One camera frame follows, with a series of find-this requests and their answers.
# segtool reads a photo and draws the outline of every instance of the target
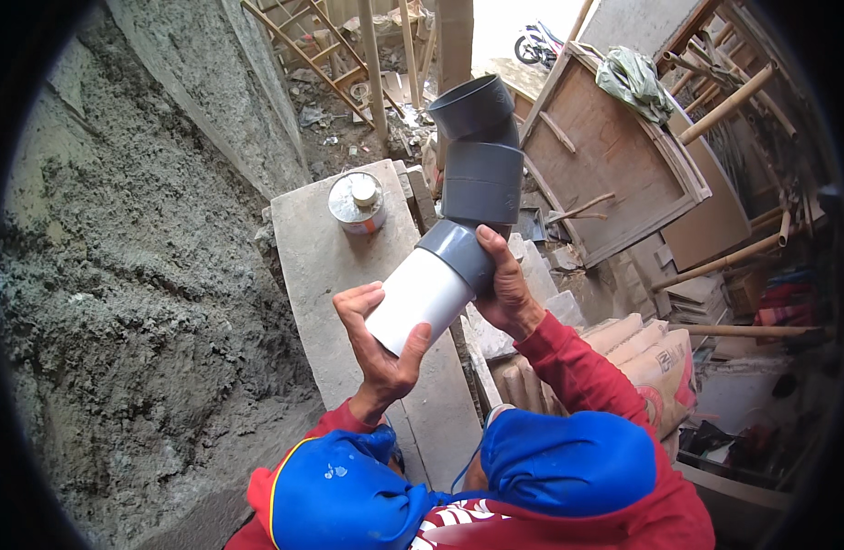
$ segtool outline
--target hand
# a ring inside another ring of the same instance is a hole
[[[364,373],[364,381],[349,401],[349,409],[365,424],[376,424],[388,406],[413,389],[430,339],[430,324],[419,323],[409,333],[400,357],[385,349],[364,324],[364,316],[384,297],[379,281],[333,296],[336,313],[345,325],[351,348]]]
[[[476,236],[480,246],[495,260],[495,280],[494,293],[477,297],[474,306],[495,328],[516,341],[524,341],[547,312],[529,293],[519,262],[513,258],[504,237],[485,225],[477,227]]]

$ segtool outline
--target red shirt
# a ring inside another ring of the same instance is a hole
[[[594,352],[569,326],[548,313],[535,332],[515,343],[544,382],[550,384],[570,413],[605,411],[642,426],[654,440],[657,480],[654,490],[627,508],[596,517],[549,517],[491,499],[459,500],[431,510],[410,548],[429,550],[449,545],[460,530],[463,548],[714,548],[709,513],[694,486],[673,470],[667,452],[648,423],[645,400],[625,375]],[[321,416],[306,434],[315,437],[333,429],[370,433],[375,426],[355,418],[348,401]],[[257,517],[241,528],[226,550],[271,550],[269,498],[273,471],[258,468],[251,476],[248,502]],[[482,523],[498,522],[498,525]],[[481,523],[471,526],[469,523]],[[473,533],[468,536],[467,530]]]

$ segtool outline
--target wrist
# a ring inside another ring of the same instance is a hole
[[[538,302],[530,300],[527,305],[517,310],[510,330],[506,332],[514,340],[524,341],[535,332],[545,317],[547,317],[547,311]]]
[[[377,396],[368,385],[361,383],[358,392],[349,401],[349,411],[362,423],[375,426],[390,405],[391,402]]]

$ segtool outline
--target green plastic bag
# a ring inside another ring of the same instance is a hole
[[[596,84],[658,126],[675,110],[651,58],[624,46],[608,49],[596,71]]]

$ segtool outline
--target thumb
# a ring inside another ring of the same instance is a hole
[[[419,365],[422,363],[422,356],[428,351],[430,340],[430,324],[419,323],[413,326],[407,336],[407,342],[403,345],[403,353],[397,360],[398,370],[407,370],[418,374]]]
[[[487,225],[477,226],[476,231],[477,242],[480,246],[492,256],[496,266],[502,266],[513,260],[513,254],[507,247],[507,241],[504,237],[496,233],[492,227]]]

